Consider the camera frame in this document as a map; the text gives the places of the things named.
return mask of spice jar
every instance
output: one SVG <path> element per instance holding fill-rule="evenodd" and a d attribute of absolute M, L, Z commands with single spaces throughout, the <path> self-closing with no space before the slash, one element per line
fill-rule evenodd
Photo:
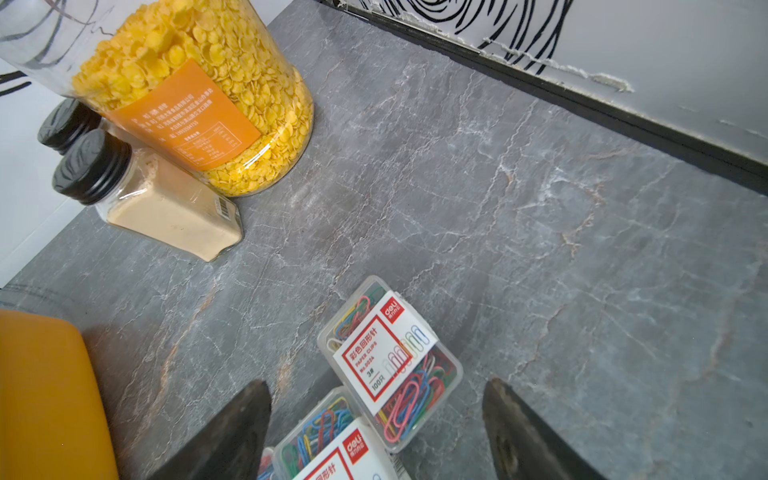
<path fill-rule="evenodd" d="M 138 138 L 118 128 L 75 98 L 67 98 L 45 118 L 38 130 L 38 141 L 63 155 L 78 138 L 97 128 L 128 142 L 134 148 L 146 147 Z"/>
<path fill-rule="evenodd" d="M 83 135 L 53 176 L 60 194 L 95 205 L 107 223 L 210 262 L 243 238 L 237 207 L 151 148 L 103 130 Z"/>

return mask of orange object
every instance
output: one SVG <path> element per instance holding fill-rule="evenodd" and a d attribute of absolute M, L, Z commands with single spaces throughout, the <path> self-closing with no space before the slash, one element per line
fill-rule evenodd
<path fill-rule="evenodd" d="M 194 60 L 147 96 L 105 116 L 145 143 L 174 151 L 195 170 L 225 164 L 261 136 Z"/>
<path fill-rule="evenodd" d="M 64 320 L 0 310 L 0 480 L 118 478 L 96 378 Z"/>

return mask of countertop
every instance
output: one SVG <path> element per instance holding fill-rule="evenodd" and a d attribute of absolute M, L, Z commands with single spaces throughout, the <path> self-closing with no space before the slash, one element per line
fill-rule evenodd
<path fill-rule="evenodd" d="M 768 199 L 315 2 L 270 30 L 316 126 L 237 201 L 241 244 L 204 263 L 88 208 L 0 290 L 83 332 L 122 478 L 251 379 L 279 441 L 339 384 L 315 338 L 371 273 L 465 368 L 414 479 L 495 477 L 493 376 L 608 478 L 766 477 Z"/>

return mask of deli logo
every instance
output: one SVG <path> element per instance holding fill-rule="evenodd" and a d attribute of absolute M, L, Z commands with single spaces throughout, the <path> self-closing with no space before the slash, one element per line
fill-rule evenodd
<path fill-rule="evenodd" d="M 352 435 L 348 436 L 343 443 L 344 449 L 346 450 L 347 455 L 349 455 L 349 459 L 352 460 L 352 465 L 355 465 L 357 461 L 368 452 L 368 445 L 366 445 L 366 441 L 362 439 L 362 435 L 358 429 L 356 429 Z"/>
<path fill-rule="evenodd" d="M 382 307 L 382 315 L 384 315 L 390 323 L 394 323 L 398 317 L 400 317 L 402 311 L 402 305 L 395 300 L 394 296 L 387 300 L 387 303 Z"/>

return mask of barcode sticker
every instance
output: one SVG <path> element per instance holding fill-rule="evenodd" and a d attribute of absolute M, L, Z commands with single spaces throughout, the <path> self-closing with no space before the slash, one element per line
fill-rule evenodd
<path fill-rule="evenodd" d="M 216 197 L 216 211 L 219 212 L 219 215 L 226 221 L 232 220 L 232 217 L 230 217 L 230 207 L 227 205 L 227 200 L 224 200 L 222 197 Z"/>
<path fill-rule="evenodd" d="M 406 467 L 402 464 L 402 460 L 397 455 L 390 455 L 389 459 L 392 460 L 392 466 L 395 467 L 398 480 L 411 480 L 411 475 L 408 475 Z"/>

